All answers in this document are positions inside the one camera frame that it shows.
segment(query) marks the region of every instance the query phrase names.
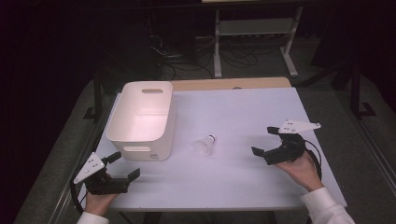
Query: hand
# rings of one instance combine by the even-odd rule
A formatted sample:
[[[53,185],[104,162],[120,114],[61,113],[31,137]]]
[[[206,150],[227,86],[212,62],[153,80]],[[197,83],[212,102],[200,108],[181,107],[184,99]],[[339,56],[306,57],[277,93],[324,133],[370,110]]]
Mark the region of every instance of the hand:
[[[288,173],[297,184],[303,186],[309,192],[324,187],[318,177],[315,164],[306,151],[296,161],[284,161],[275,166]]]
[[[102,217],[118,195],[119,194],[92,195],[88,193],[85,212]]]

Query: white plastic bin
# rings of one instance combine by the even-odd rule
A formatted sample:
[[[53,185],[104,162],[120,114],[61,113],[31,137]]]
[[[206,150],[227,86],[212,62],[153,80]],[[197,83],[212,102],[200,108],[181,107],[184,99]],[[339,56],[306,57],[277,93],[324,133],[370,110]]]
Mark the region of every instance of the white plastic bin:
[[[107,138],[128,161],[163,161],[172,149],[176,111],[164,81],[125,84],[110,117]]]

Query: person's arm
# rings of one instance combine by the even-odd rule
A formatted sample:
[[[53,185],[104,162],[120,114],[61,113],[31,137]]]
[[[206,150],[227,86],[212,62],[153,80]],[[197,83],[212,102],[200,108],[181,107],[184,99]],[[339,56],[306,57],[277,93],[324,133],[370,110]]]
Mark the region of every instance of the person's arm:
[[[108,224],[104,218],[107,208],[119,194],[92,195],[87,194],[85,211],[78,220],[78,224]]]
[[[308,190],[302,199],[314,224],[355,223],[344,206],[336,202],[324,187],[307,152],[296,161],[281,162],[276,164],[276,167],[284,170],[294,181]]]

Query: badminton shuttlecock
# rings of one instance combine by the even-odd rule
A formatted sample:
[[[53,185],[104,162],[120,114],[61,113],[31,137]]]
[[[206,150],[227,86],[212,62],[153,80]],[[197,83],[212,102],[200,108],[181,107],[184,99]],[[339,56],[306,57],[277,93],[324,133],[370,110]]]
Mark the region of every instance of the badminton shuttlecock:
[[[208,137],[194,142],[194,147],[199,153],[208,156],[210,153],[212,153],[212,147],[215,140],[216,137],[211,134]]]

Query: table top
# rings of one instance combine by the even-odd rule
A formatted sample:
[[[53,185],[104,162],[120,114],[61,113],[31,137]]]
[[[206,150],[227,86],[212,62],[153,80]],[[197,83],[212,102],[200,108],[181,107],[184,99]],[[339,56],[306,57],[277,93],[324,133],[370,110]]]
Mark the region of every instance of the table top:
[[[282,84],[279,88],[265,89],[270,80],[278,80]],[[224,86],[218,85],[219,89],[232,88],[235,83],[238,87],[247,87],[248,83],[253,86],[261,83],[264,87],[198,91],[191,85],[204,85],[205,82],[224,82]],[[125,177],[132,170],[141,168],[141,176],[131,183],[128,193],[113,202],[112,208],[129,211],[232,211],[304,207],[300,197],[305,189],[284,172],[266,165],[250,149],[280,146],[279,137],[266,132],[267,126],[280,126],[285,119],[309,121],[297,91],[290,84],[286,88],[283,86],[284,78],[172,83],[176,89],[172,101],[177,107],[177,124],[171,156],[166,161],[120,159],[109,164],[107,171],[114,177]],[[191,88],[183,87],[183,83],[191,85]],[[209,134],[216,135],[217,141],[213,153],[206,157],[196,152],[192,143]],[[301,135],[321,151],[313,131]],[[116,151],[106,138],[105,130],[96,153],[106,157]],[[336,201],[347,205],[324,155],[322,172],[323,183]]]

